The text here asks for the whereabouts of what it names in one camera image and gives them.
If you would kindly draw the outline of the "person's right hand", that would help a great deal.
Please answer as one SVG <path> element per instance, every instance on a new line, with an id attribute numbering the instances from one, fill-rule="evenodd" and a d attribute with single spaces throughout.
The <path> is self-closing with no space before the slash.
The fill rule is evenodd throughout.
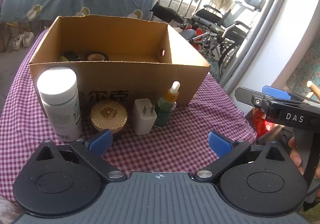
<path id="1" fill-rule="evenodd" d="M 300 173 L 303 175 L 304 169 L 301 167 L 302 159 L 297 151 L 296 140 L 294 137 L 290 138 L 288 145 L 292 149 L 290 152 L 290 158 L 294 162 L 295 166 L 298 168 Z"/>

